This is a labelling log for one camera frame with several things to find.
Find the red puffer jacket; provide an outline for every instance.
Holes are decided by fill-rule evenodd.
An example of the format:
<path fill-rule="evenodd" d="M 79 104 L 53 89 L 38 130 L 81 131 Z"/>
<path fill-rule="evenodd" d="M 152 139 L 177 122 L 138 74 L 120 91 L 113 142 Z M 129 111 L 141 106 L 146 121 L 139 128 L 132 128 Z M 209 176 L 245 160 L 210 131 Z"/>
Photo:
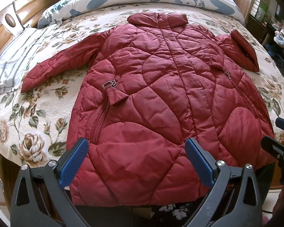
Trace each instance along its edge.
<path fill-rule="evenodd" d="M 215 37 L 184 14 L 138 13 L 37 65 L 21 92 L 89 63 L 70 119 L 67 149 L 89 153 L 70 190 L 76 205 L 167 205 L 206 194 L 187 159 L 194 137 L 231 166 L 270 162 L 273 129 L 264 101 L 240 66 L 259 71 L 234 30 Z"/>

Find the rose print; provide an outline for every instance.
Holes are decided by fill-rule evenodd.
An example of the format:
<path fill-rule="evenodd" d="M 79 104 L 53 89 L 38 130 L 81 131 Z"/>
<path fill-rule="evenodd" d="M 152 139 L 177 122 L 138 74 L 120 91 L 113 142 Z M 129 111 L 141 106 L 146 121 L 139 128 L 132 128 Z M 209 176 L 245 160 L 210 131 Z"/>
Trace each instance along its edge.
<path fill-rule="evenodd" d="M 29 104 L 28 107 L 24 109 L 24 113 L 23 113 L 24 118 L 30 117 L 30 114 L 31 114 L 30 110 L 31 110 L 32 106 L 34 106 L 34 105 L 35 105 L 35 103 L 32 103 L 32 105 Z"/>
<path fill-rule="evenodd" d="M 84 34 L 85 34 L 85 31 L 77 31 L 77 32 L 72 33 L 72 34 L 70 34 L 68 36 L 64 36 L 62 43 L 63 44 L 68 44 L 68 43 L 70 43 L 70 42 L 72 42 L 74 40 L 77 40 L 77 39 L 83 37 Z"/>
<path fill-rule="evenodd" d="M 9 127 L 6 120 L 0 121 L 0 143 L 6 143 L 8 141 Z"/>
<path fill-rule="evenodd" d="M 37 98 L 34 96 L 34 91 L 30 90 L 27 93 L 23 94 L 22 100 L 25 100 L 29 102 L 30 104 L 32 104 L 33 102 L 37 101 Z"/>
<path fill-rule="evenodd" d="M 65 129 L 66 126 L 67 126 L 67 122 L 64 119 L 59 118 L 57 120 L 56 129 L 59 133 L 61 133 Z"/>
<path fill-rule="evenodd" d="M 261 77 L 261 80 L 262 80 L 264 87 L 269 92 L 269 94 L 273 98 L 280 100 L 282 97 L 282 91 L 280 87 L 277 85 L 277 83 L 269 80 L 268 78 L 263 78 L 263 77 Z"/>
<path fill-rule="evenodd" d="M 44 124 L 44 134 L 49 135 L 50 134 L 51 127 L 48 125 L 48 123 Z"/>
<path fill-rule="evenodd" d="M 64 79 L 64 80 L 62 81 L 62 84 L 68 84 L 68 81 L 69 81 L 69 79 Z"/>
<path fill-rule="evenodd" d="M 181 220 L 184 217 L 187 217 L 186 212 L 188 211 L 187 208 L 184 206 L 179 207 L 179 209 L 175 209 L 173 211 L 173 216 L 175 216 L 178 220 Z"/>
<path fill-rule="evenodd" d="M 19 145 L 19 155 L 30 163 L 40 162 L 43 158 L 44 140 L 41 135 L 28 133 Z"/>
<path fill-rule="evenodd" d="M 49 45 L 49 43 L 48 43 L 48 42 L 45 42 L 45 43 L 42 45 L 42 47 L 38 50 L 38 52 L 44 50 L 48 45 Z"/>
<path fill-rule="evenodd" d="M 68 87 L 61 87 L 61 88 L 57 88 L 55 93 L 56 95 L 59 97 L 59 99 L 63 98 L 63 96 L 65 96 L 68 93 Z"/>

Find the green leaf print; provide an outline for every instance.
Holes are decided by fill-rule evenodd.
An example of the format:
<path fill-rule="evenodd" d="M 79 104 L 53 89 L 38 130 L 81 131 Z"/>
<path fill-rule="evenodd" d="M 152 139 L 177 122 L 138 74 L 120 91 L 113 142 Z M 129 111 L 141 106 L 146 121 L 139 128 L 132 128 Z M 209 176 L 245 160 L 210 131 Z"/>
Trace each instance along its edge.
<path fill-rule="evenodd" d="M 38 127 L 38 123 L 39 123 L 39 120 L 38 120 L 38 117 L 37 116 L 32 116 L 30 119 L 29 119 L 29 126 L 30 127 L 34 127 L 37 129 Z"/>
<path fill-rule="evenodd" d="M 278 82 L 278 80 L 276 79 L 275 76 L 271 75 L 271 77 L 272 77 L 272 79 L 273 79 L 274 82 Z"/>
<path fill-rule="evenodd" d="M 46 111 L 45 110 L 37 110 L 36 114 L 40 117 L 46 117 Z"/>
<path fill-rule="evenodd" d="M 223 26 L 220 26 L 220 29 L 222 31 L 224 31 L 225 33 L 230 33 L 230 31 L 228 29 L 226 29 L 225 27 L 223 27 Z"/>
<path fill-rule="evenodd" d="M 58 46 L 59 44 L 60 44 L 60 42 L 57 42 L 54 45 L 52 45 L 52 47 L 54 48 L 54 47 Z"/>
<path fill-rule="evenodd" d="M 19 111 L 19 104 L 16 103 L 14 106 L 13 106 L 13 112 L 17 112 Z"/>
<path fill-rule="evenodd" d="M 24 107 L 21 107 L 21 108 L 19 109 L 19 115 L 20 115 L 20 117 L 22 117 L 23 113 L 24 113 Z"/>
<path fill-rule="evenodd" d="M 11 103 L 11 101 L 12 101 L 13 98 L 14 98 L 14 96 L 15 96 L 15 94 L 12 93 L 12 94 L 8 97 L 8 99 L 7 99 L 7 101 L 6 101 L 6 104 L 5 104 L 5 107 L 7 107 L 7 106 Z"/>
<path fill-rule="evenodd" d="M 66 150 L 66 142 L 55 142 L 48 148 L 48 153 L 52 156 L 62 156 Z"/>
<path fill-rule="evenodd" d="M 0 101 L 0 104 L 5 103 L 7 99 L 8 99 L 8 95 L 4 96 L 4 97 L 2 98 L 2 100 Z"/>
<path fill-rule="evenodd" d="M 13 119 L 15 119 L 17 117 L 17 114 L 18 113 L 15 113 L 13 112 L 11 115 L 10 115 L 10 118 L 8 119 L 9 121 L 12 121 Z"/>
<path fill-rule="evenodd" d="M 13 152 L 14 155 L 17 155 L 18 154 L 18 148 L 17 148 L 17 145 L 16 144 L 13 144 L 11 146 L 11 151 Z"/>
<path fill-rule="evenodd" d="M 280 108 L 278 102 L 276 101 L 276 99 L 274 99 L 274 98 L 273 98 L 272 101 L 271 101 L 271 108 L 272 108 L 272 110 L 275 111 L 275 113 L 276 113 L 277 116 L 279 117 L 280 114 L 281 114 L 281 108 Z"/>
<path fill-rule="evenodd" d="M 262 87 L 258 87 L 258 91 L 260 92 L 261 96 L 264 99 L 266 108 L 270 110 L 271 109 L 271 103 L 270 103 L 271 95 L 268 93 L 268 91 L 265 88 L 262 88 Z"/>
<path fill-rule="evenodd" d="M 102 27 L 95 28 L 95 29 L 91 30 L 90 33 L 100 31 L 101 29 L 102 29 Z"/>
<path fill-rule="evenodd" d="M 128 12 L 122 13 L 122 14 L 120 14 L 120 15 L 129 15 L 129 14 L 133 14 L 133 11 L 128 11 Z"/>

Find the zipper pull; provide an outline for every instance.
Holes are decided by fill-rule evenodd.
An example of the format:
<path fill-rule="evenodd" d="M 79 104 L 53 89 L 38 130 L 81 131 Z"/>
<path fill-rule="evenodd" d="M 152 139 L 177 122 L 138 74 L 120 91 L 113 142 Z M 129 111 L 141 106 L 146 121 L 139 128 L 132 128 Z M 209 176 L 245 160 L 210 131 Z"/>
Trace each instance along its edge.
<path fill-rule="evenodd" d="M 110 105 L 117 105 L 129 97 L 128 94 L 123 93 L 122 91 L 116 89 L 117 81 L 111 80 L 102 85 L 102 87 L 106 90 L 108 101 Z"/>
<path fill-rule="evenodd" d="M 228 79 L 231 79 L 229 72 L 226 70 L 226 68 L 223 69 L 224 70 L 224 74 L 226 75 L 226 77 Z"/>
<path fill-rule="evenodd" d="M 115 88 L 117 86 L 117 81 L 115 79 L 111 80 L 111 81 L 107 81 L 106 83 L 102 84 L 102 87 L 104 89 L 108 89 L 110 87 Z"/>

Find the pocket zipper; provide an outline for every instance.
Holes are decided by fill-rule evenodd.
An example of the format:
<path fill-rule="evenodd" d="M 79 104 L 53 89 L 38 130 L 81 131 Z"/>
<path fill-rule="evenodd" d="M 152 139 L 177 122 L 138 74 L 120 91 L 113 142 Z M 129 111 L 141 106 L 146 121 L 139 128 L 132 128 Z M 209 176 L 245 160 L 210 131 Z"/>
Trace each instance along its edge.
<path fill-rule="evenodd" d="M 110 88 L 110 87 L 116 88 L 117 87 L 117 81 L 115 79 L 113 79 L 111 81 L 104 83 L 102 85 L 102 87 L 105 90 Z M 110 104 L 109 104 L 109 101 L 108 101 L 108 96 L 106 95 L 105 101 L 104 101 L 104 104 L 103 104 L 103 108 L 102 108 L 101 113 L 100 113 L 100 115 L 99 115 L 99 117 L 98 117 L 98 119 L 95 123 L 95 129 L 94 129 L 92 140 L 91 140 L 91 142 L 93 144 L 97 144 L 97 141 L 98 141 L 98 138 L 99 138 L 99 135 L 100 135 L 103 123 L 104 123 L 104 119 L 105 119 L 105 116 L 108 112 L 109 107 L 110 107 Z"/>
<path fill-rule="evenodd" d="M 235 81 L 231 78 L 229 72 L 226 69 L 224 69 L 224 74 L 229 79 L 229 81 L 232 83 L 232 85 L 235 87 L 235 89 L 238 91 L 240 96 L 243 98 L 243 100 L 244 100 L 245 104 L 247 105 L 249 111 L 251 111 L 252 114 L 254 115 L 254 117 L 256 118 L 256 114 L 255 114 L 254 110 L 252 109 L 251 105 L 248 103 L 248 101 L 246 100 L 245 96 L 242 94 L 241 90 L 239 89 L 239 87 L 237 86 Z"/>

